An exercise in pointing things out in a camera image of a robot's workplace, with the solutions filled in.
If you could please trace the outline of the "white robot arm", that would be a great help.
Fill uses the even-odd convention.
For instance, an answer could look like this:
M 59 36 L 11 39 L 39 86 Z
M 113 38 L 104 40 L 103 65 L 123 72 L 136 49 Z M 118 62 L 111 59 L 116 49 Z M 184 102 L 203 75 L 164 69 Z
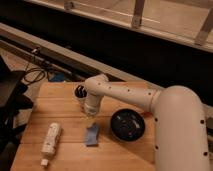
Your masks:
M 156 171 L 211 171 L 205 112 L 199 96 L 184 86 L 163 90 L 126 87 L 100 74 L 85 80 L 84 110 L 99 112 L 108 96 L 153 114 Z

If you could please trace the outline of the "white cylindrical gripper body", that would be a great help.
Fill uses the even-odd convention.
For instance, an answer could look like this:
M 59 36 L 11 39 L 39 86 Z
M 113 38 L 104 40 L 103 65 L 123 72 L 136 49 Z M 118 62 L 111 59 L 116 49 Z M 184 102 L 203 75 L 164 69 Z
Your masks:
M 100 109 L 100 103 L 86 99 L 84 103 L 84 111 L 88 116 L 95 116 Z

